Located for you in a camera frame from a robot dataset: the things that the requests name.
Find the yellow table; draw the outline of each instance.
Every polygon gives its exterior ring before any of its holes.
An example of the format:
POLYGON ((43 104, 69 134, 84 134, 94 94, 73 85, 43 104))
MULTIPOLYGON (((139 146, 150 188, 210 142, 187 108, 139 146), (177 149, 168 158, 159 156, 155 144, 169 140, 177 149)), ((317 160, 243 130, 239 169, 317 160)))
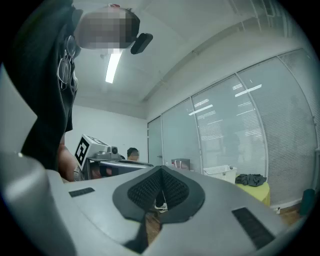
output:
POLYGON ((267 182, 263 183, 261 186, 245 186, 242 184, 235 185, 249 193, 254 198, 263 202, 266 206, 270 206, 270 187, 267 182))

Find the wooden floor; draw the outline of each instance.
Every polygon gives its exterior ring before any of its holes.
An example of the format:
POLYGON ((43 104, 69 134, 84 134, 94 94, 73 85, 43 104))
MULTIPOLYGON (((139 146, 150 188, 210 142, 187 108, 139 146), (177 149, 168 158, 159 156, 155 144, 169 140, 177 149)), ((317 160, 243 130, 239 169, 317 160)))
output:
MULTIPOLYGON (((299 208, 300 204, 296 204, 294 206, 281 209, 279 215, 288 226, 291 226, 301 218, 299 215, 299 208)), ((157 218, 158 214, 160 213, 147 213, 145 216, 146 233, 149 245, 154 241, 160 232, 160 223, 157 218)))

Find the desk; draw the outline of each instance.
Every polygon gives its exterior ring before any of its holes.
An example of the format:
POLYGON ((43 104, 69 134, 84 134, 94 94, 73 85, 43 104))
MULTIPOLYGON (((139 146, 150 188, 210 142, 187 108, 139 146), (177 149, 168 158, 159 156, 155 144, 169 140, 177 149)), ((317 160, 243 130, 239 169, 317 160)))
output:
POLYGON ((254 198, 263 202, 266 206, 270 206, 270 187, 267 182, 263 183, 261 186, 249 186, 242 184, 235 184, 240 189, 246 191, 254 198))

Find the white storage bin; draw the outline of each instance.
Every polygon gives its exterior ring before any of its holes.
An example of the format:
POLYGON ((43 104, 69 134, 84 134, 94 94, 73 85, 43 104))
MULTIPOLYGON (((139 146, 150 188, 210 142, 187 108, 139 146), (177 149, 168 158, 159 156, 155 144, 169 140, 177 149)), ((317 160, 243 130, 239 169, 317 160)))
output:
POLYGON ((216 167, 203 168, 204 175, 214 177, 220 180, 224 180, 232 184, 235 184, 236 182, 236 173, 237 173, 237 168, 230 167, 230 165, 221 165, 216 167))

